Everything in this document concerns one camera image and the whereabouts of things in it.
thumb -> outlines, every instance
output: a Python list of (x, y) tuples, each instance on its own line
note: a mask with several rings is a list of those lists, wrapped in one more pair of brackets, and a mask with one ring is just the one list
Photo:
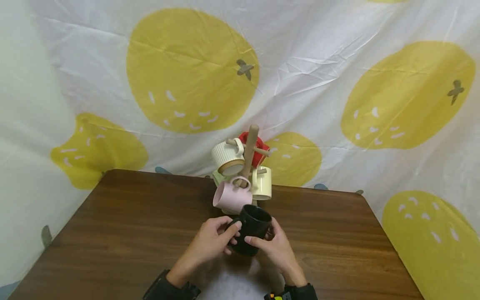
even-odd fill
[(231, 238), (235, 236), (235, 234), (240, 230), (241, 228), (241, 222), (237, 221), (234, 224), (232, 224), (230, 227), (225, 230), (224, 233), (220, 235), (220, 238), (227, 244)]
[(261, 238), (258, 238), (258, 237), (245, 237), (245, 242), (249, 245), (252, 245), (253, 247), (257, 247), (257, 248), (260, 248), (262, 249), (263, 251), (266, 250), (266, 248), (268, 247), (268, 242), (261, 239)]

pink mug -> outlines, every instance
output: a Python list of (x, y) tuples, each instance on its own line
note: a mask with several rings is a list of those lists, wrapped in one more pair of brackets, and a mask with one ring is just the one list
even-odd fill
[[(236, 187), (233, 181), (243, 179), (247, 181), (247, 187)], [(213, 196), (213, 206), (238, 215), (245, 204), (252, 204), (250, 181), (242, 176), (235, 176), (230, 182), (222, 181)]]

mug handle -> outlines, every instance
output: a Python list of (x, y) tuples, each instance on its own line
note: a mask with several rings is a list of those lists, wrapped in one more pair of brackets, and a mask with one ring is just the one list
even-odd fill
[[(230, 226), (232, 226), (233, 224), (235, 224), (236, 222), (240, 221), (240, 218), (235, 218), (233, 219), (228, 225), (227, 225), (227, 228), (225, 228), (225, 230), (227, 230)], [(233, 244), (230, 243), (230, 241), (228, 241), (228, 246), (230, 247), (234, 247)]]
[(258, 174), (257, 174), (257, 169), (253, 169), (252, 171), (252, 186), (254, 189), (258, 189), (258, 184), (257, 184), (257, 180), (258, 180)]
[(243, 179), (247, 182), (247, 187), (245, 188), (246, 190), (250, 190), (250, 187), (252, 186), (252, 184), (250, 183), (250, 180), (248, 180), (247, 178), (243, 177), (243, 176), (235, 176), (235, 177), (232, 177), (230, 179), (230, 183), (233, 184), (233, 181), (237, 180), (237, 179)]
[(238, 137), (234, 138), (233, 140), (235, 141), (235, 143), (237, 143), (237, 148), (239, 149), (236, 156), (243, 155), (244, 149), (243, 149), (243, 144), (242, 144), (241, 140)]

left hand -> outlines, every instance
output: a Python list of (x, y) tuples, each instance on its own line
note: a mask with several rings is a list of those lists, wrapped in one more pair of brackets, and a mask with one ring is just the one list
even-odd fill
[(234, 237), (240, 236), (241, 228), (241, 222), (238, 221), (225, 230), (231, 221), (231, 217), (221, 216), (208, 219), (203, 223), (187, 250), (167, 274), (167, 280), (181, 288), (187, 282), (188, 275), (199, 265), (214, 259), (222, 252), (230, 255), (231, 251), (227, 248), (228, 242), (237, 243)]

wrist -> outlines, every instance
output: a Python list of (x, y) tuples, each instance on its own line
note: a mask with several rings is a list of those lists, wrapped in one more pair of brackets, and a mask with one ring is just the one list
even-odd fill
[(182, 288), (187, 282), (189, 276), (195, 270), (196, 265), (188, 259), (181, 257), (167, 274), (166, 279), (177, 288)]
[(289, 286), (295, 286), (298, 288), (304, 287), (308, 284), (302, 268), (297, 263), (292, 265), (285, 273), (285, 283)]

